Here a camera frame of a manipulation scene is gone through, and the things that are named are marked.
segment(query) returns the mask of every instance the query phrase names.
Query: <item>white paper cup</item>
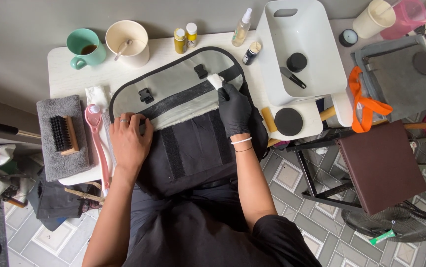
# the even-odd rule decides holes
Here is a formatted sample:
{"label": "white paper cup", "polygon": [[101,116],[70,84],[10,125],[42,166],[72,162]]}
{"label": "white paper cup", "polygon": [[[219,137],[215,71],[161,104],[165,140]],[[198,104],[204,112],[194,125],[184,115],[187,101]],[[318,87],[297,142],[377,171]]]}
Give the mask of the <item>white paper cup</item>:
{"label": "white paper cup", "polygon": [[396,21],[394,9],[385,12],[390,6],[384,0],[371,1],[368,7],[353,21],[353,30],[360,38],[368,39],[393,26]]}
{"label": "white paper cup", "polygon": [[106,44],[114,54],[118,53],[127,39],[131,39],[132,44],[122,52],[118,61],[140,68],[150,58],[149,36],[144,27],[135,21],[117,21],[106,32]]}

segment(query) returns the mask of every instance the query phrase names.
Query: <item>coffee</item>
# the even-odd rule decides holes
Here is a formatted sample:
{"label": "coffee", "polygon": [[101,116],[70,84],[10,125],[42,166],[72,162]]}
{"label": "coffee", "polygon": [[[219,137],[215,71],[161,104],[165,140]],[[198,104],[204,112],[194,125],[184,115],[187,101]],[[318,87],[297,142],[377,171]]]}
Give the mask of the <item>coffee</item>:
{"label": "coffee", "polygon": [[94,50],[96,50],[96,48],[97,45],[87,45],[81,50],[81,55],[84,56],[91,54],[92,52],[94,52]]}

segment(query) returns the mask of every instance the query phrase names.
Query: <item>small dark bottle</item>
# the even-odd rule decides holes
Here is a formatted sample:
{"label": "small dark bottle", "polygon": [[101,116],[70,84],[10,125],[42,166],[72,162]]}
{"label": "small dark bottle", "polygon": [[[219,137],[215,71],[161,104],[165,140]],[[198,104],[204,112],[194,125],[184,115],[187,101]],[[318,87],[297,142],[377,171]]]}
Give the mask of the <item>small dark bottle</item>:
{"label": "small dark bottle", "polygon": [[254,60],[254,58],[256,58],[260,50],[261,50],[261,44],[259,44],[258,42],[253,42],[249,46],[249,49],[244,54],[243,63],[247,66],[251,65],[252,61]]}

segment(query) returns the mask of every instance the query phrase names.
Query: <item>gloved hand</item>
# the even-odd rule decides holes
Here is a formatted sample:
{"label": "gloved hand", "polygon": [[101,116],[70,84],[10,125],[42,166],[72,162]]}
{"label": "gloved hand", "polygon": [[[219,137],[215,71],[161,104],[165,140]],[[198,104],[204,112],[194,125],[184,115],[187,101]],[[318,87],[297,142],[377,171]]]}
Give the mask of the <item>gloved hand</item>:
{"label": "gloved hand", "polygon": [[232,84],[218,89],[220,117],[226,129],[226,136],[250,134],[247,123],[251,116],[251,105],[247,96],[241,94]]}

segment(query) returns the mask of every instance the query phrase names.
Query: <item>black bristles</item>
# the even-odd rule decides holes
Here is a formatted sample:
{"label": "black bristles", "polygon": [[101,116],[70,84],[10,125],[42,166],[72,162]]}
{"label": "black bristles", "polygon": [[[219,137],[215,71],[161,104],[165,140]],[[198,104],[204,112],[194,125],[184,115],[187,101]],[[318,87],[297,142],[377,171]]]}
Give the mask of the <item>black bristles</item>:
{"label": "black bristles", "polygon": [[50,118],[51,131],[55,141],[55,150],[57,152],[65,151],[72,148],[69,140],[66,119],[61,116]]}

